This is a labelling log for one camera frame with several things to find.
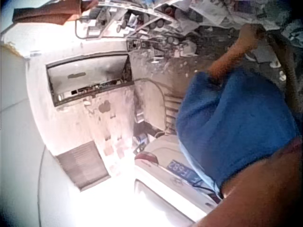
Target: person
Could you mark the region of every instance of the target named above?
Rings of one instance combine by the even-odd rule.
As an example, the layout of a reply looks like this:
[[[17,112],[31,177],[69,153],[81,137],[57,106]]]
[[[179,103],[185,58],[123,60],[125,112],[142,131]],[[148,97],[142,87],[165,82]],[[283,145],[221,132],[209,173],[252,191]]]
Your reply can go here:
[[[283,93],[233,67],[264,38],[244,25],[235,44],[192,79],[179,109],[181,151],[219,197],[199,227],[275,227],[301,205],[302,136]]]

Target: blue shirt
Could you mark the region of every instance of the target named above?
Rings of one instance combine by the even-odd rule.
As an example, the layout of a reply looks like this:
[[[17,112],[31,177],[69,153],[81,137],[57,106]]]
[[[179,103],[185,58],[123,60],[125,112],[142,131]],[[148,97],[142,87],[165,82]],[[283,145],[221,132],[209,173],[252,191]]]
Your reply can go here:
[[[299,135],[281,91],[242,69],[229,73],[221,86],[206,73],[196,74],[176,128],[187,160],[218,194],[234,174]]]

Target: metal shutter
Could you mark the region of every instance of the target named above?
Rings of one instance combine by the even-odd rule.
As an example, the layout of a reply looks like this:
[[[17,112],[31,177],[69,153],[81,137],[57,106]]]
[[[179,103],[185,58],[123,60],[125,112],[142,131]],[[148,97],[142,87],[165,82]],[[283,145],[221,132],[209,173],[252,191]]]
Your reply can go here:
[[[80,191],[110,178],[94,141],[60,154],[57,159]]]

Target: hand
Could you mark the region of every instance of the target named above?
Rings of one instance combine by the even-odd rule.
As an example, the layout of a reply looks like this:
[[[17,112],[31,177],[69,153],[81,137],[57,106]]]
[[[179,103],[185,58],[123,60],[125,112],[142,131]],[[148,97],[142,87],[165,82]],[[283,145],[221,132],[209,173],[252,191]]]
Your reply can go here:
[[[258,41],[265,37],[265,29],[260,24],[245,24],[241,27],[239,38],[235,45],[244,52],[258,47]]]

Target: license plate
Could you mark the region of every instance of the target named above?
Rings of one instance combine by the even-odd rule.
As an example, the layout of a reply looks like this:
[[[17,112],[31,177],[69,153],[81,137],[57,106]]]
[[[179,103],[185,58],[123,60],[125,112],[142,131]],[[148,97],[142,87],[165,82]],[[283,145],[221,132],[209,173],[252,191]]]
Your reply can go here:
[[[187,166],[183,165],[180,162],[177,162],[175,160],[172,160],[171,163],[166,167],[169,171],[174,173],[175,175],[181,177],[182,179],[186,180],[188,183],[193,185],[194,183],[197,183],[196,185],[202,184],[201,178],[198,176],[198,174],[191,168],[188,168]]]

